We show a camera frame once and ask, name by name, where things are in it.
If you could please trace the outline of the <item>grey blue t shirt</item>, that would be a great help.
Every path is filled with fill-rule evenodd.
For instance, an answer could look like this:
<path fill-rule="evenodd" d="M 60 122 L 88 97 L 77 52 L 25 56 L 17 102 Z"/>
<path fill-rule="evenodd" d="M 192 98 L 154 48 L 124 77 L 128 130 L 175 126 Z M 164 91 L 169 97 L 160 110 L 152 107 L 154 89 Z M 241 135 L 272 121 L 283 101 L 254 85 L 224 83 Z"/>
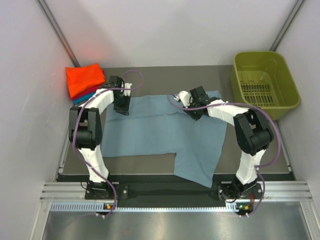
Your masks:
<path fill-rule="evenodd" d="M 210 188 L 225 141 L 227 123 L 202 116 L 195 121 L 166 95 L 130 100 L 129 115 L 106 109 L 103 157 L 175 154 L 174 175 Z"/>

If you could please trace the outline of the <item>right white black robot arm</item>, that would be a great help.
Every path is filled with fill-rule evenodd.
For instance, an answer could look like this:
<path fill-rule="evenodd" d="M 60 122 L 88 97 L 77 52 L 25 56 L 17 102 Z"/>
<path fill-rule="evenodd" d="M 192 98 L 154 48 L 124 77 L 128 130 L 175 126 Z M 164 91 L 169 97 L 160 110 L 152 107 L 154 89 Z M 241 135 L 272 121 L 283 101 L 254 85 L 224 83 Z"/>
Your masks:
<path fill-rule="evenodd" d="M 234 126 L 236 141 L 241 149 L 240 163 L 230 186 L 219 191 L 226 200 L 245 198 L 256 185 L 258 165 L 274 139 L 266 117 L 258 110 L 228 104 L 218 97 L 209 97 L 202 86 L 181 91 L 176 101 L 194 120 L 206 115 Z"/>

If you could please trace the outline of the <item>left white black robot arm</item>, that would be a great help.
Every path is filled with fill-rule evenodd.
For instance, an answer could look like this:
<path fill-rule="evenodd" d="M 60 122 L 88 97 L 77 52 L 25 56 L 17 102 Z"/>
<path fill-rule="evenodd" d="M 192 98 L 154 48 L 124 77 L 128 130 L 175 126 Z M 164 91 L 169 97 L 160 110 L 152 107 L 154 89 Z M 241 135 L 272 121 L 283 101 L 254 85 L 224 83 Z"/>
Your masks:
<path fill-rule="evenodd" d="M 88 168 L 85 199 L 104 200 L 114 197 L 114 187 L 109 178 L 102 152 L 103 127 L 101 113 L 113 105 L 113 110 L 129 115 L 131 84 L 119 76 L 111 76 L 85 103 L 69 110 L 68 137 L 74 153 Z"/>

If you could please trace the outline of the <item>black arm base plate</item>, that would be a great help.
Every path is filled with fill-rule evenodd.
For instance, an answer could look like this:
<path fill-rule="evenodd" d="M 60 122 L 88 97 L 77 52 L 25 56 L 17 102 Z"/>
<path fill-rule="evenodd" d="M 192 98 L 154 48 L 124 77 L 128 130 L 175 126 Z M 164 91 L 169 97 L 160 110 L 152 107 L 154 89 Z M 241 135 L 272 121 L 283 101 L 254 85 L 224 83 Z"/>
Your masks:
<path fill-rule="evenodd" d="M 164 183 L 116 183 L 115 191 L 107 183 L 88 182 L 85 188 L 86 200 L 130 200 L 137 197 L 209 197 L 213 200 L 239 200 L 257 194 L 261 196 L 259 183 L 252 183 L 249 187 L 242 187 L 235 182 L 218 182 L 212 187 L 201 186 L 192 182 L 164 182 Z"/>

